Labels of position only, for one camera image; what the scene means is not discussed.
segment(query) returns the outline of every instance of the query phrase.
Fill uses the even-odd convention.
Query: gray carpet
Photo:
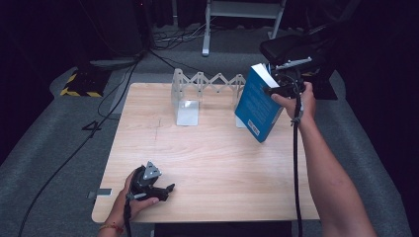
[[[251,65],[265,62],[258,45],[266,40],[266,31],[215,33],[209,57],[201,57],[202,39],[156,53],[207,74],[221,72],[227,78],[238,73],[246,75]],[[182,68],[185,74],[197,72],[171,63]],[[110,92],[121,83],[125,70],[112,74],[105,89],[105,95],[109,96],[105,101],[104,98],[59,96],[73,70],[63,72],[53,81],[50,91],[55,99],[0,167],[0,236],[18,235],[36,193],[89,136],[89,131],[81,128],[93,120],[100,121],[103,117],[98,115],[99,106],[105,115],[119,98]],[[152,81],[159,82],[159,78],[173,73],[173,68],[147,54],[134,73],[135,78],[153,74]],[[317,102],[316,120],[322,133],[358,187],[378,235],[411,236],[400,195],[345,101],[345,85],[338,73],[332,75],[331,82],[339,100]],[[93,201],[86,196],[99,188],[118,127],[115,119],[119,116],[113,114],[113,119],[107,120],[102,130],[50,182],[35,203],[23,236],[96,236],[99,225],[91,219]],[[303,227],[304,236],[321,236],[318,221],[304,221]],[[152,224],[133,224],[133,236],[150,236],[152,228]]]

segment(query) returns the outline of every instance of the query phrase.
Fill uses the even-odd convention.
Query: wire
[[[127,80],[127,82],[126,82],[126,86],[125,86],[125,88],[124,88],[124,91],[123,91],[123,95],[124,95],[124,93],[126,92],[126,89],[127,89],[127,87],[128,87],[128,85],[129,85],[129,81],[130,81],[130,78],[131,78],[131,76],[132,76],[132,72],[133,72],[133,70],[135,69],[135,67],[136,67],[136,65],[138,65],[138,62],[139,62],[140,60],[138,60],[136,63],[135,63],[135,65],[134,65],[134,67],[132,68],[132,70],[130,71],[130,73],[129,73],[129,77],[128,77],[128,80]],[[40,195],[41,195],[41,193],[43,192],[43,190],[48,186],[48,184],[52,181],[52,179],[58,174],[58,172],[59,171],[61,171],[61,169],[80,151],[80,149],[81,148],[83,148],[83,146],[87,143],[87,141],[91,138],[91,137],[93,137],[93,134],[101,127],[101,125],[109,118],[109,116],[114,112],[114,110],[117,108],[117,106],[120,104],[120,102],[121,102],[121,100],[123,99],[123,96],[121,96],[120,97],[120,99],[118,100],[118,102],[115,104],[115,106],[108,112],[108,114],[99,122],[99,124],[98,125],[95,125],[94,126],[94,128],[93,128],[93,130],[90,132],[90,134],[86,137],[86,139],[84,139],[84,141],[77,147],[77,149],[64,161],[64,163],[60,166],[60,167],[58,167],[58,169],[49,177],[49,179],[45,182],[45,184],[42,186],[42,188],[38,191],[38,193],[35,195],[35,197],[34,197],[34,199],[32,200],[32,202],[31,202],[31,204],[30,204],[30,206],[29,206],[29,208],[28,208],[28,210],[27,210],[27,212],[25,213],[25,216],[24,216],[24,219],[22,220],[22,223],[21,223],[21,227],[20,227],[20,230],[19,230],[19,237],[21,237],[22,236],[22,233],[23,233],[23,230],[24,230],[24,228],[25,228],[25,223],[26,223],[26,221],[27,221],[27,219],[28,219],[28,216],[29,216],[29,214],[30,214],[30,212],[31,212],[31,210],[32,210],[32,208],[34,207],[34,204],[35,204],[35,202],[38,200],[38,198],[40,197]]]
[[[103,100],[102,100],[102,102],[101,102],[101,104],[99,104],[99,107],[98,107],[98,115],[99,116],[101,116],[101,117],[105,117],[104,115],[102,115],[102,113],[101,113],[101,111],[100,111],[100,108],[101,108],[101,106],[102,106],[102,104],[105,102],[105,100],[109,97],[109,96],[111,96],[118,88],[120,88],[120,86],[123,84],[123,82],[126,80],[126,74],[129,72],[129,70],[131,69],[131,67],[126,71],[126,73],[124,73],[124,79],[120,82],[120,84],[118,84]],[[109,118],[109,119],[111,119],[111,120],[119,120],[118,118]]]
[[[153,52],[152,50],[150,50],[149,52],[151,52],[151,54],[153,54],[153,55],[154,55],[155,57],[157,57],[158,59],[162,60],[164,63],[166,63],[167,65],[169,65],[169,66],[170,66],[171,68],[173,68],[173,69],[176,69],[176,67],[175,67],[175,66],[173,66],[172,64],[170,64],[169,62],[167,62],[167,60],[172,61],[172,62],[177,63],[177,64],[184,65],[184,66],[186,66],[186,67],[189,67],[189,68],[191,68],[191,69],[197,70],[197,71],[199,71],[199,72],[204,72],[205,74],[207,74],[207,75],[209,75],[209,76],[211,76],[211,77],[214,77],[214,75],[209,74],[209,73],[206,73],[204,70],[200,70],[199,68],[195,68],[195,67],[189,66],[189,65],[187,65],[187,64],[184,64],[184,63],[182,63],[182,62],[175,61],[175,60],[170,59],[170,58],[167,58],[167,57],[162,57],[162,56],[159,56],[159,55],[157,55],[155,52]]]
[[[154,41],[157,41],[157,42],[167,41],[167,45],[166,46],[155,46],[153,49],[155,49],[155,50],[173,49],[173,48],[177,47],[178,45],[180,45],[183,42],[189,42],[189,41],[192,41],[192,40],[196,40],[197,38],[201,38],[204,35],[195,36],[195,34],[203,32],[205,30],[204,29],[205,25],[206,24],[203,24],[200,27],[196,28],[195,30],[189,30],[189,32],[192,32],[190,35],[188,35],[186,33],[186,31],[183,31],[182,34],[180,34],[179,36],[176,36],[176,34],[179,33],[179,31],[176,31],[176,33],[173,34],[169,38],[166,37],[166,38],[163,38],[163,39],[154,39]]]
[[[295,69],[296,75],[299,75],[299,71]],[[299,187],[298,187],[298,125],[299,125],[299,113],[301,110],[301,95],[296,80],[289,75],[288,78],[293,80],[294,91],[296,94],[296,103],[293,118],[293,191],[295,195],[295,211],[296,219],[298,224],[298,237],[302,237],[302,218],[301,209],[299,206]]]

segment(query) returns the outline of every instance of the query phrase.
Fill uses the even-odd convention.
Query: hand
[[[122,190],[122,192],[124,192],[124,198],[126,197],[126,194],[128,193],[129,185],[130,185],[130,182],[132,180],[134,173],[135,171],[132,171],[130,175],[126,178],[126,184],[124,186],[124,189]],[[159,202],[159,199],[157,197],[151,197],[146,200],[137,200],[137,199],[132,200],[129,203],[131,207],[131,219],[134,219],[139,214],[139,212],[142,211],[143,209],[146,209],[147,207],[152,206],[158,202]]]
[[[314,120],[315,114],[315,98],[313,94],[313,87],[309,82],[304,82],[304,86],[305,91],[301,95],[302,106],[304,109],[302,113],[301,124],[303,124],[305,120]],[[278,94],[272,94],[271,98],[287,110],[287,114],[291,119],[294,118],[296,99],[291,100]]]
[[[126,183],[124,185],[124,189],[120,191],[117,196],[117,199],[114,202],[114,206],[112,207],[111,213],[109,214],[108,218],[105,221],[105,224],[115,224],[118,225],[120,228],[124,228],[124,207],[126,205],[126,194],[129,190],[129,185],[131,179],[133,177],[135,171],[130,173],[130,175],[126,178]],[[129,205],[131,208],[131,218],[134,219],[138,216],[138,214],[146,209],[149,206],[152,206],[159,202],[157,197],[151,197],[146,200],[132,200]]]

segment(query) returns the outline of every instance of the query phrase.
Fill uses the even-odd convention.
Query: stand leg
[[[210,54],[210,0],[207,0],[206,33],[204,35],[203,56]]]

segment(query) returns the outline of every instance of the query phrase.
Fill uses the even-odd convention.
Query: person's left hand
[[[124,189],[120,191],[120,193],[117,196],[117,199],[114,202],[114,206],[112,207],[111,213],[109,214],[107,220],[105,221],[105,224],[116,224],[119,227],[124,227],[124,207],[126,205],[126,194],[129,191],[129,185],[131,182],[131,179],[133,177],[135,170],[130,173],[130,175],[126,178],[126,183],[124,185]],[[131,218],[134,219],[138,216],[138,214],[148,208],[149,206],[152,206],[159,202],[159,199],[157,197],[151,197],[146,200],[132,200],[130,204],[131,209]]]
[[[124,186],[124,189],[122,190],[122,192],[124,192],[124,198],[126,197],[126,194],[129,191],[129,185],[130,182],[132,180],[133,174],[135,173],[135,170],[132,171],[130,173],[130,175],[126,178],[126,184]],[[131,207],[131,218],[130,219],[134,219],[136,216],[138,216],[139,212],[142,211],[143,209],[148,208],[149,206],[152,206],[156,203],[159,202],[159,199],[157,197],[151,197],[149,199],[146,200],[137,200],[134,199],[132,200],[129,204]]]

